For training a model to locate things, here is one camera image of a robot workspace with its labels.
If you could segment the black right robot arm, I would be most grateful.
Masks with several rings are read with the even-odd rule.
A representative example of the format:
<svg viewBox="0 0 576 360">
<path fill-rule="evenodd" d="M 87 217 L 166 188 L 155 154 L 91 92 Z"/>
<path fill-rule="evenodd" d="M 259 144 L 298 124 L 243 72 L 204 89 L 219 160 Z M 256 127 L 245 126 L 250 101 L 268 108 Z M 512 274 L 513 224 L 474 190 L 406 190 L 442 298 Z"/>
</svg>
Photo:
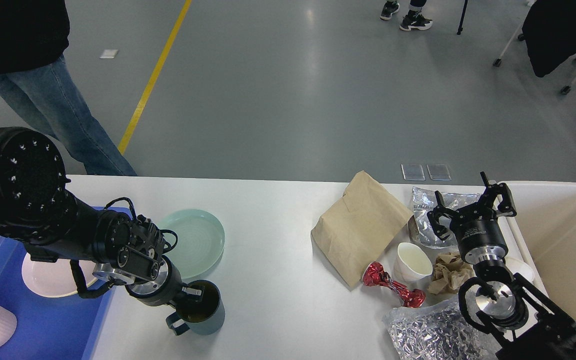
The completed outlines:
<svg viewBox="0 0 576 360">
<path fill-rule="evenodd" d="M 509 248 L 498 219 L 517 215 L 512 192 L 484 172 L 480 176 L 485 190 L 476 202 L 451 209 L 435 191 L 436 205 L 427 213 L 435 236 L 455 235 L 461 259 L 473 268 L 458 291 L 462 316 L 494 337 L 499 360 L 576 360 L 576 321 L 506 265 Z"/>
</svg>

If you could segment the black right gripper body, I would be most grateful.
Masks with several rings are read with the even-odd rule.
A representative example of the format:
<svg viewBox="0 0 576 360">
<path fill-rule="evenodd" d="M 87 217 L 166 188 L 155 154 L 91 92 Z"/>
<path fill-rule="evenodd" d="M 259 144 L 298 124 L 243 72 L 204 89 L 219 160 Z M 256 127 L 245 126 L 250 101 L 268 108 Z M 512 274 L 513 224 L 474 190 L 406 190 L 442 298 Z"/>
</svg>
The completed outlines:
<svg viewBox="0 0 576 360">
<path fill-rule="evenodd" d="M 459 209 L 451 219 L 461 259 L 477 265 L 483 261 L 501 261 L 508 246 L 494 210 Z"/>
</svg>

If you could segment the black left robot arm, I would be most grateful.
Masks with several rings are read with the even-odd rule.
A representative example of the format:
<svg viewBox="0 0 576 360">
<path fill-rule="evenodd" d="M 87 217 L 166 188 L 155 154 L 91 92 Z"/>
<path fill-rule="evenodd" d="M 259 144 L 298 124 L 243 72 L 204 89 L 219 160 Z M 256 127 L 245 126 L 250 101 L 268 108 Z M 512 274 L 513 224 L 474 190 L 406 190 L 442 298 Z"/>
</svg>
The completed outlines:
<svg viewBox="0 0 576 360">
<path fill-rule="evenodd" d="M 0 127 L 0 237 L 23 244 L 35 262 L 70 262 L 77 294 L 83 299 L 125 287 L 147 306 L 199 303 L 204 285 L 182 281 L 167 257 L 174 245 L 166 229 L 137 214 L 95 209 L 66 188 L 63 158 L 41 132 Z"/>
</svg>

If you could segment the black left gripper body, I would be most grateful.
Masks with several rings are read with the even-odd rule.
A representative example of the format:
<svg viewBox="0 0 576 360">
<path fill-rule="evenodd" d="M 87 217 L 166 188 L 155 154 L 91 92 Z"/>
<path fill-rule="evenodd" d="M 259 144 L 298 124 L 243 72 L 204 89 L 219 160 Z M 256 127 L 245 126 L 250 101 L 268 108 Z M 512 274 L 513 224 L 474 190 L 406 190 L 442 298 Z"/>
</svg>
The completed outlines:
<svg viewBox="0 0 576 360">
<path fill-rule="evenodd" d="M 182 281 L 179 270 L 164 255 L 155 280 L 127 285 L 126 292 L 146 306 L 170 305 L 175 308 L 188 297 L 183 291 L 185 287 L 187 284 Z"/>
</svg>

